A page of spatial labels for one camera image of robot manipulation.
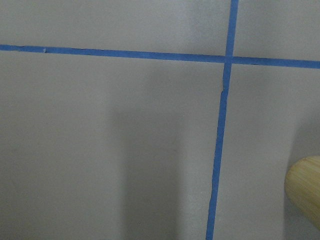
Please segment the yellow bamboo cup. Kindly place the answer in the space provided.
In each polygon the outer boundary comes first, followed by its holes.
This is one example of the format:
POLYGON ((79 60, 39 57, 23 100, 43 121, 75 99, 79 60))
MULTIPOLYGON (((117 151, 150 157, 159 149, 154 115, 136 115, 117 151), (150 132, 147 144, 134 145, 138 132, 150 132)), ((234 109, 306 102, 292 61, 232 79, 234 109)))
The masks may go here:
POLYGON ((320 157, 307 156, 294 163, 285 175, 284 190, 290 201, 320 228, 320 157))

